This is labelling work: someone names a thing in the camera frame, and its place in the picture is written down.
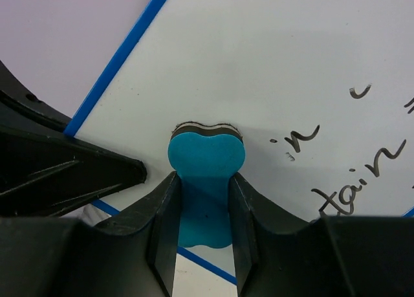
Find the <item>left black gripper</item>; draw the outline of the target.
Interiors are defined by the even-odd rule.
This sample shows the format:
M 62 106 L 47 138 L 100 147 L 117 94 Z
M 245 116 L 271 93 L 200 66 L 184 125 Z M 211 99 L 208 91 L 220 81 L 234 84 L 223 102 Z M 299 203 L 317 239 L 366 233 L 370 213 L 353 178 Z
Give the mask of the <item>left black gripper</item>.
M 1 103 L 55 131 L 71 118 L 30 92 L 1 62 Z M 67 214 L 145 182 L 144 163 L 64 137 L 1 126 L 1 216 Z

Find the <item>blue whiteboard eraser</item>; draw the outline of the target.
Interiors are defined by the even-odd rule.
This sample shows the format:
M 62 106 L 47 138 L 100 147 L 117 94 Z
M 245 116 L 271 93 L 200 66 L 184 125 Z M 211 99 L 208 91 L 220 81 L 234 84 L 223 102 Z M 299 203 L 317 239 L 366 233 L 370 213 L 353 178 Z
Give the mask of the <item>blue whiteboard eraser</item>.
M 181 181 L 179 246 L 229 246 L 228 187 L 245 161 L 242 134 L 230 124 L 181 123 L 172 132 L 168 159 Z

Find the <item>blue framed small whiteboard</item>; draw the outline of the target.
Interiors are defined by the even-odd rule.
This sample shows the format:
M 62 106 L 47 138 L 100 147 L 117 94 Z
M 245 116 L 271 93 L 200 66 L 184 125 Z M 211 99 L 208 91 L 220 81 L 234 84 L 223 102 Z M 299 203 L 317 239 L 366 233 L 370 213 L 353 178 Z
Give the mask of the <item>blue framed small whiteboard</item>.
M 184 122 L 236 127 L 236 174 L 308 223 L 413 220 L 413 0 L 151 0 L 65 131 L 147 169 L 96 207 L 177 173 Z M 179 252 L 237 286 L 232 242 Z

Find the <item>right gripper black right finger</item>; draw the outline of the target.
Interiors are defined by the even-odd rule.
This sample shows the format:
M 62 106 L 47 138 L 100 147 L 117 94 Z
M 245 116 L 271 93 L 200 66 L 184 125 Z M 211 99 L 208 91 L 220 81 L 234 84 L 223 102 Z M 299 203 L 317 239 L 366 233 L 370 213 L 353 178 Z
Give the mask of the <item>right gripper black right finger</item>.
M 306 222 L 240 174 L 229 182 L 240 296 L 412 296 L 413 220 L 323 216 Z

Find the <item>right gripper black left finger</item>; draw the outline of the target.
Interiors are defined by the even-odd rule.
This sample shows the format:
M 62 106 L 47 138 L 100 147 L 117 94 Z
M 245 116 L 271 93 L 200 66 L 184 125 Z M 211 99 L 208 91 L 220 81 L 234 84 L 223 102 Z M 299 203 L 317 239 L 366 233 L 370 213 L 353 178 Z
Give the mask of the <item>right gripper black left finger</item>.
M 171 296 L 181 183 L 94 226 L 73 218 L 1 220 L 2 296 Z

